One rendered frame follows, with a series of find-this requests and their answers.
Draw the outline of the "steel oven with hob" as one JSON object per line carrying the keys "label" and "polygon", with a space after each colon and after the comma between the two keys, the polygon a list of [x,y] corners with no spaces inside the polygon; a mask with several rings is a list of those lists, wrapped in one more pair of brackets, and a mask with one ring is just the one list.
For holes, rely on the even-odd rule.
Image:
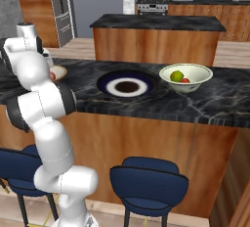
{"label": "steel oven with hob", "polygon": [[168,5],[167,4],[139,4],[138,5],[139,15],[168,15]]}

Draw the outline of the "white bowl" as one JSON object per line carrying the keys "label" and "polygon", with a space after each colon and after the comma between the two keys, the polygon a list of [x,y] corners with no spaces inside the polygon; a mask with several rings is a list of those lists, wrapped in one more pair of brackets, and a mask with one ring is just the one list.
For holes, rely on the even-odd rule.
{"label": "white bowl", "polygon": [[[173,71],[179,70],[184,78],[188,78],[190,83],[175,82],[170,79]],[[199,86],[213,77],[213,71],[208,67],[196,64],[175,64],[163,68],[159,76],[166,81],[169,86],[180,93],[191,93],[196,91]]]}

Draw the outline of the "tall wooden cupboard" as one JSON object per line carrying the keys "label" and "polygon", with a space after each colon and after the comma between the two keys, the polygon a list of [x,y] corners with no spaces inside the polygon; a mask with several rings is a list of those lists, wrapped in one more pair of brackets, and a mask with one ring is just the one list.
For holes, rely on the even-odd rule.
{"label": "tall wooden cupboard", "polygon": [[36,32],[48,48],[58,48],[59,39],[51,0],[19,0],[25,22],[35,24]]}

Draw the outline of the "blue bar stool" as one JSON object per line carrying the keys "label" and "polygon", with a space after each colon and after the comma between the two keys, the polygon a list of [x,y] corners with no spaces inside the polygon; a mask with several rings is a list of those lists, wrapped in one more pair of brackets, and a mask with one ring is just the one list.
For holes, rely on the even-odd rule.
{"label": "blue bar stool", "polygon": [[125,158],[110,169],[109,180],[125,206],[124,227],[131,212],[161,217],[161,227],[167,227],[168,213],[184,199],[189,183],[175,163],[147,157]]}
{"label": "blue bar stool", "polygon": [[41,165],[42,161],[34,144],[26,146],[22,151],[0,148],[0,180],[6,180],[10,189],[18,196],[24,227],[28,225],[24,197],[46,196],[54,219],[59,218],[53,195],[38,190],[34,185],[34,173]]}

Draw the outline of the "dark blue bowl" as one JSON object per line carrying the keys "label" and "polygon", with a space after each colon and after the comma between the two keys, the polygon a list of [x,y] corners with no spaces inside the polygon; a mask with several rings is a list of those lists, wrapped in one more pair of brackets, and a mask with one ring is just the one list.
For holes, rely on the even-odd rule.
{"label": "dark blue bowl", "polygon": [[152,92],[157,85],[156,78],[134,69],[116,70],[101,76],[98,88],[105,94],[117,98],[137,98]]}

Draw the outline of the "grey fridge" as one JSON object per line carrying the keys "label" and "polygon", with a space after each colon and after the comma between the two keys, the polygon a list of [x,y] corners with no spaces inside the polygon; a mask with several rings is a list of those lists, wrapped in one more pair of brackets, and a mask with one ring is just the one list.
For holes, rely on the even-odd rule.
{"label": "grey fridge", "polygon": [[77,35],[73,0],[51,0],[51,2],[59,45],[62,47]]}

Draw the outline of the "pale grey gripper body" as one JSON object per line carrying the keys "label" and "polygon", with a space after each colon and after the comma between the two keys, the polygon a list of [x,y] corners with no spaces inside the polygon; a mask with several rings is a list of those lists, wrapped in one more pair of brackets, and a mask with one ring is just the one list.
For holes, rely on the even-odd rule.
{"label": "pale grey gripper body", "polygon": [[44,48],[42,55],[45,58],[45,60],[47,61],[49,68],[52,68],[54,66],[54,61],[53,61],[53,58],[52,58],[49,50]]}

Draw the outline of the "wooden kitchen island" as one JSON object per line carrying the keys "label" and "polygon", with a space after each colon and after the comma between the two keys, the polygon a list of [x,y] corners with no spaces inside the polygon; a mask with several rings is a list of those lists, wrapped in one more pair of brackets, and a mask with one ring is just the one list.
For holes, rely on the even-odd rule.
{"label": "wooden kitchen island", "polygon": [[215,17],[105,14],[91,24],[99,61],[214,63],[219,34]]}

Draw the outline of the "green fruit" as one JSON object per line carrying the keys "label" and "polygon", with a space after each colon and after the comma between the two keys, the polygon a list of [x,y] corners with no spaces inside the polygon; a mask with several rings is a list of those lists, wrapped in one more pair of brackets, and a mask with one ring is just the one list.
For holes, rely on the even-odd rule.
{"label": "green fruit", "polygon": [[173,71],[170,75],[170,79],[175,82],[181,82],[183,78],[184,75],[179,70]]}

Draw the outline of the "wooden base cupboards run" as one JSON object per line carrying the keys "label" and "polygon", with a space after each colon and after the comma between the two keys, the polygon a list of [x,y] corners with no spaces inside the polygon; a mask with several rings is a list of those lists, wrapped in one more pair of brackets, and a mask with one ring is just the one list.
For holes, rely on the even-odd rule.
{"label": "wooden base cupboards run", "polygon": [[169,5],[169,16],[214,16],[226,28],[220,41],[250,41],[250,5]]}

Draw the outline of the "wooden dining counter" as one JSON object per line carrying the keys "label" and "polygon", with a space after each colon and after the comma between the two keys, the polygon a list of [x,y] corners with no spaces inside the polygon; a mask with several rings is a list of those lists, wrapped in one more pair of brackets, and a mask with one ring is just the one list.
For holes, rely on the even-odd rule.
{"label": "wooden dining counter", "polygon": [[113,70],[138,69],[157,77],[158,64],[58,59],[62,83],[77,98],[77,111],[62,118],[78,165],[98,171],[97,201],[115,203],[109,170],[129,156],[168,159],[188,178],[175,211],[208,217],[238,131],[250,128],[250,69],[213,68],[195,92],[179,94],[159,80],[141,98],[117,99],[101,92],[98,79]]}

